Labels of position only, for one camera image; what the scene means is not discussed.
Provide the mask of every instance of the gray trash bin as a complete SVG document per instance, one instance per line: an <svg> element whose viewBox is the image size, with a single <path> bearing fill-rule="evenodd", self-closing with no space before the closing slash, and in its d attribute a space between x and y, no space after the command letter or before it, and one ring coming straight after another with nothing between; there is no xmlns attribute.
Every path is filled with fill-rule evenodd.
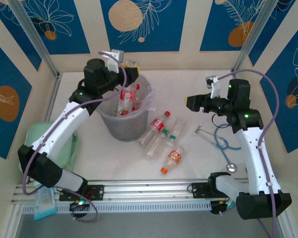
<svg viewBox="0 0 298 238"><path fill-rule="evenodd" d="M96 109L110 134L120 141L128 142L136 140L147 128L148 108L153 102L154 92L151 84L143 75L138 77L136 83L140 85L140 90L143 90L143 95L146 95L139 110L131 112L126 116L116 116L119 95L111 100L102 102ZM111 96L114 93L116 91L107 92L103 97Z"/></svg>

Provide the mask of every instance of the white bottle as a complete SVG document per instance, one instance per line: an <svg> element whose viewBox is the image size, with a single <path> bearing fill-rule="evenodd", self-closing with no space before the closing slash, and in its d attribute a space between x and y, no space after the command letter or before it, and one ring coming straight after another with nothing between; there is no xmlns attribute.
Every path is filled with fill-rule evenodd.
<svg viewBox="0 0 298 238"><path fill-rule="evenodd" d="M133 111L136 111L136 110L139 110L139 108L141 107L141 102L142 100L144 99L144 96L140 90L140 85L137 84L136 86L136 96L135 96L135 100L134 100L134 105L133 105L133 108L132 108L132 112Z"/></svg>
<svg viewBox="0 0 298 238"><path fill-rule="evenodd" d="M154 135L158 134L164 128L164 123L169 116L170 112L167 111L151 122L144 134L138 139L140 146L147 146L149 144Z"/></svg>
<svg viewBox="0 0 298 238"><path fill-rule="evenodd" d="M132 83L120 93L117 115L124 116L131 112L136 95L136 85Z"/></svg>
<svg viewBox="0 0 298 238"><path fill-rule="evenodd" d="M173 147L175 145L175 139L178 138L179 135L183 132L186 123L187 121L184 118L177 118L177 120L175 120L172 131L169 134L169 138L167 141L168 146Z"/></svg>
<svg viewBox="0 0 298 238"><path fill-rule="evenodd" d="M180 145L177 145L174 149L172 149L167 158L165 158L160 171L163 174L166 174L171 169L174 169L174 167L180 162L183 152L184 149Z"/></svg>
<svg viewBox="0 0 298 238"><path fill-rule="evenodd" d="M152 139L146 149L146 155L148 158L155 158L160 153L165 140L168 136L169 131L167 129L163 129L161 135L157 135L156 138Z"/></svg>

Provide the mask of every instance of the water bottle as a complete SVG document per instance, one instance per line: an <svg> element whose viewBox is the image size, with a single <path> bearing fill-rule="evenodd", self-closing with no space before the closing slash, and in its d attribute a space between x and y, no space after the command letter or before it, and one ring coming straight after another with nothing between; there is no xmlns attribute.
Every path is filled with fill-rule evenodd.
<svg viewBox="0 0 298 238"><path fill-rule="evenodd" d="M164 127L165 121L170 116L170 112L165 112L162 116L154 119L147 127L144 134L138 139L140 146L147 146L155 134L158 134Z"/></svg>
<svg viewBox="0 0 298 238"><path fill-rule="evenodd" d="M166 174L168 171L173 169L181 160L183 152L184 149L182 146L175 146L174 149L172 149L170 154L167 156L167 158L165 158L163 166L161 168L161 172L163 174Z"/></svg>
<svg viewBox="0 0 298 238"><path fill-rule="evenodd" d="M132 83L120 93L117 115L124 116L131 112L136 95L136 85Z"/></svg>
<svg viewBox="0 0 298 238"><path fill-rule="evenodd" d="M168 133L169 131L167 129L163 129L161 135L157 135L156 138L151 140L146 150L146 155L148 158L157 157L163 148Z"/></svg>
<svg viewBox="0 0 298 238"><path fill-rule="evenodd" d="M178 138L179 135L183 132L186 123L187 121L184 118L177 118L177 120L175 120L172 131L169 134L169 138L167 141L168 146L173 147L175 145L175 139Z"/></svg>
<svg viewBox="0 0 298 238"><path fill-rule="evenodd" d="M135 98L135 101L134 101L133 108L131 110L132 112L136 111L136 110L139 110L139 108L141 107L141 102L142 102L143 99L144 99L144 96L143 96L143 93L140 90L140 85L137 84L137 86L136 86L136 98Z"/></svg>

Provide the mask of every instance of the white table surface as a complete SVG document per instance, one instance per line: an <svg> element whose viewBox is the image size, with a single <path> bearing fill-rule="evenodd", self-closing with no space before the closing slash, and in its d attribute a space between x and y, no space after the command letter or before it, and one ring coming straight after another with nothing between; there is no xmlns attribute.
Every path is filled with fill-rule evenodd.
<svg viewBox="0 0 298 238"><path fill-rule="evenodd" d="M78 129L81 141L74 173L91 180L140 180L140 179L206 179L212 172L227 171L227 162L220 150L199 136L193 136L199 124L203 129L214 132L211 123L212 113L202 111L195 113L185 107L187 96L210 92L206 87L205 77L210 75L222 76L228 70L143 70L142 74L151 82L155 90L155 112L149 113L148 124L155 118L170 111L171 116L166 124L171 128L178 116L187 119L185 132L178 143L187 152L183 155L178 166L166 175L160 172L164 158L170 149L166 148L159 158L149 160L145 157L144 149L136 142L120 142L114 139L100 115L91 115ZM55 101L51 120L55 120L63 111L68 98L83 79L82 72L64 73ZM228 81L221 80L222 97L226 97ZM217 124L225 123L225 118L215 119ZM231 128L220 129L218 135L229 141L231 146L239 143ZM237 171L232 173L234 178L247 178L243 151L226 150L228 158L237 165Z"/></svg>

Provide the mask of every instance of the orange bottle label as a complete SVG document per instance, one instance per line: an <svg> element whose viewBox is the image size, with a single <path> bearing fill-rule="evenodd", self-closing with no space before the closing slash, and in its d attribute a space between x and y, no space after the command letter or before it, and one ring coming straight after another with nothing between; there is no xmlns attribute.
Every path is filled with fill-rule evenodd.
<svg viewBox="0 0 298 238"><path fill-rule="evenodd" d="M181 160L181 155L178 152L174 151L174 150L172 150L170 152L168 157L170 157L176 163L179 163L179 161Z"/></svg>

